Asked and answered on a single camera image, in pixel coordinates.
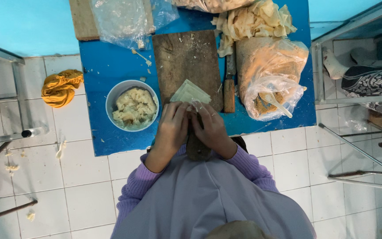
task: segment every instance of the yellow cloth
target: yellow cloth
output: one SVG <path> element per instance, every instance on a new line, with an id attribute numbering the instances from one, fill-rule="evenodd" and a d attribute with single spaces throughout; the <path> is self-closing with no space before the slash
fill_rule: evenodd
<path id="1" fill-rule="evenodd" d="M 65 70 L 45 78 L 42 87 L 42 99 L 54 108 L 60 108 L 72 101 L 75 96 L 74 89 L 83 83 L 84 75 L 81 71 Z"/>

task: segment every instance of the white tile floor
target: white tile floor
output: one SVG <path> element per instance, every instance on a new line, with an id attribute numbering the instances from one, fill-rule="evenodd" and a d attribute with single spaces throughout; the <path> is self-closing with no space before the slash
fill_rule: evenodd
<path id="1" fill-rule="evenodd" d="M 40 89 L 45 76 L 66 67 L 81 70 L 80 66 L 79 56 L 26 59 L 22 73 L 27 83 L 30 117 L 33 125 L 47 125 L 50 131 L 43 137 L 14 143 L 10 156 L 0 155 L 0 211 L 29 202 L 30 198 L 39 201 L 1 217 L 0 238 L 87 239 L 111 235 L 121 188 L 145 151 L 94 157 L 87 100 L 82 90 L 76 91 L 73 101 L 64 108 L 43 103 Z M 12 107 L 0 104 L 0 135 L 19 130 L 16 109 Z M 349 133 L 352 130 L 344 122 L 358 119 L 351 112 L 363 111 L 361 106 L 323 107 L 317 110 L 317 117 L 318 122 L 333 131 Z M 329 173 L 361 167 L 372 170 L 373 164 L 367 159 L 318 127 L 243 138 L 249 152 L 274 175 L 278 189 L 300 204 L 314 222 L 318 238 L 382 238 L 382 189 L 326 179 Z M 68 141 L 67 147 L 61 160 L 57 160 L 55 152 L 63 140 Z M 381 158 L 378 139 L 369 136 L 354 140 Z M 8 164 L 20 166 L 12 177 L 5 170 Z M 357 179 L 382 182 L 381 176 Z M 32 222 L 26 219 L 29 212 L 36 213 Z"/>

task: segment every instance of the hand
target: hand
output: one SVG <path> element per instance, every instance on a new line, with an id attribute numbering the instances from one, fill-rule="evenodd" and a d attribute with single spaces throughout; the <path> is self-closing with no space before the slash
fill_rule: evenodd
<path id="1" fill-rule="evenodd" d="M 144 162 L 153 173 L 161 172 L 184 142 L 188 131 L 189 103 L 176 101 L 163 108 L 154 146 Z"/>
<path id="2" fill-rule="evenodd" d="M 237 144 L 228 137 L 222 117 L 208 104 L 197 102 L 197 109 L 204 126 L 202 129 L 197 115 L 191 114 L 197 138 L 224 159 L 232 158 L 237 152 Z"/>

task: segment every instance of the foot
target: foot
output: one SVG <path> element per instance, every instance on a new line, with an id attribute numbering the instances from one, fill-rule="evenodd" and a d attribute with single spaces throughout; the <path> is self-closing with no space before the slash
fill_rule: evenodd
<path id="1" fill-rule="evenodd" d="M 344 73 L 349 69 L 348 67 L 343 66 L 335 58 L 334 53 L 330 49 L 324 48 L 322 50 L 323 64 L 326 70 L 329 73 L 331 79 L 341 79 L 344 76 Z"/>
<path id="2" fill-rule="evenodd" d="M 350 57 L 358 65 L 382 66 L 382 60 L 376 60 L 375 56 L 363 48 L 355 48 L 350 52 Z"/>

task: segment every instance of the white bowl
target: white bowl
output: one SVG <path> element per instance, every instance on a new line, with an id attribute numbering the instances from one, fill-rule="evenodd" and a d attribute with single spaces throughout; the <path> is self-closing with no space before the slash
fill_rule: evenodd
<path id="1" fill-rule="evenodd" d="M 116 123 L 116 121 L 113 119 L 113 111 L 114 111 L 114 109 L 117 109 L 116 101 L 119 98 L 119 96 L 121 94 L 123 94 L 125 91 L 130 90 L 130 89 L 135 88 L 135 87 L 148 90 L 150 92 L 153 100 L 154 100 L 154 103 L 156 104 L 157 109 L 156 109 L 156 113 L 153 116 L 153 119 L 151 120 L 151 122 L 148 125 L 146 125 L 143 128 L 140 128 L 140 129 L 130 130 L 130 129 L 122 128 L 122 127 L 120 127 L 120 125 L 118 125 Z M 107 99 L 106 99 L 106 113 L 107 113 L 107 116 L 109 117 L 110 121 L 119 129 L 124 130 L 124 131 L 128 131 L 128 132 L 137 132 L 137 131 L 141 131 L 141 130 L 148 128 L 156 120 L 157 115 L 159 114 L 159 100 L 157 98 L 156 92 L 154 92 L 154 90 L 149 85 L 147 85 L 146 83 L 144 83 L 140 80 L 129 79 L 129 80 L 125 80 L 125 81 L 120 82 L 119 84 L 115 85 L 110 90 L 109 94 L 107 95 Z"/>

